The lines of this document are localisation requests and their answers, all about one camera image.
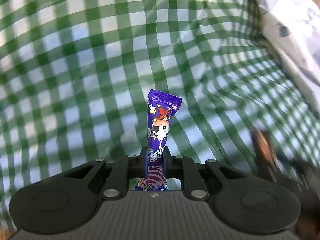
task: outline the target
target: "crumpled white fabric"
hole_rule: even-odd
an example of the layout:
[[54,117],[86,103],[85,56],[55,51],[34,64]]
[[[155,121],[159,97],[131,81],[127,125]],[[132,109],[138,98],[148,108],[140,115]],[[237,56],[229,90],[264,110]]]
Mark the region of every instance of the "crumpled white fabric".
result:
[[284,68],[320,113],[320,9],[312,0],[257,0],[262,33]]

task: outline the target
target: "purple candy wrapper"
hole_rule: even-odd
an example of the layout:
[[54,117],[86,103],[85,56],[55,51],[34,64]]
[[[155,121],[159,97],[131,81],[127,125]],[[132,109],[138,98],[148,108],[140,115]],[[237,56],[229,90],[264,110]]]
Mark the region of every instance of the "purple candy wrapper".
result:
[[148,94],[148,174],[135,190],[168,190],[162,168],[162,151],[169,135],[172,116],[179,110],[182,98],[158,90]]

